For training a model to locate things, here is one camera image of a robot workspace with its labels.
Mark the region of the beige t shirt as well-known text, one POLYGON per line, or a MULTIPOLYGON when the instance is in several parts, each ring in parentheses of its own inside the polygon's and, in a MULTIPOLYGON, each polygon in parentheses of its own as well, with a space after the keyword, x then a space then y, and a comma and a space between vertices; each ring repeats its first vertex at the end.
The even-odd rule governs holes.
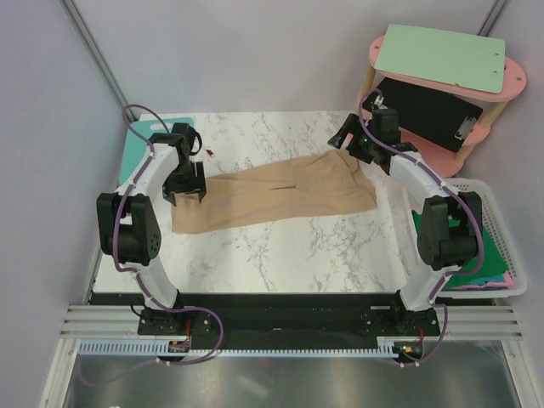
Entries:
POLYGON ((176 195, 172 230, 201 234, 376 207, 376 191, 357 159, 345 150, 329 150, 208 178, 203 199, 176 195))

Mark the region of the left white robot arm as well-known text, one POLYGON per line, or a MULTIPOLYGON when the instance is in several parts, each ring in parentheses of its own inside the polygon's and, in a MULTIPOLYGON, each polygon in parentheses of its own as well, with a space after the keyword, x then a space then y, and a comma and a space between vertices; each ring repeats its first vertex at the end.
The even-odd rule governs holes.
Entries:
POLYGON ((176 196, 188 195, 202 202, 207 193, 204 166, 192 160, 197 154, 193 147, 202 139, 191 125, 176 122, 170 131, 153 133, 145 143, 144 157, 128 179, 97 198, 99 242, 116 271, 135 280, 144 305, 160 310, 157 325, 177 334, 185 328, 187 315, 159 257, 162 232, 154 200, 159 197, 175 206, 176 196))

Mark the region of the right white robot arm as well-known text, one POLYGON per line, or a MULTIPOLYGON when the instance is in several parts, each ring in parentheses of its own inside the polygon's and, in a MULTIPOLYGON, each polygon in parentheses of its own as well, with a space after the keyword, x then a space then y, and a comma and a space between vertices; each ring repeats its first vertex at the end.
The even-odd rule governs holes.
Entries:
POLYGON ((399 291, 404 305, 393 309, 388 319, 395 332, 409 334, 420 324, 418 312, 434 305, 453 275, 463 275, 464 266, 472 260, 477 263, 469 272, 481 269, 485 260, 481 198, 476 192, 461 192, 448 184, 413 144, 402 141, 396 110, 374 110, 370 120, 351 113, 328 144, 361 162, 379 166, 421 209, 416 270, 399 291))

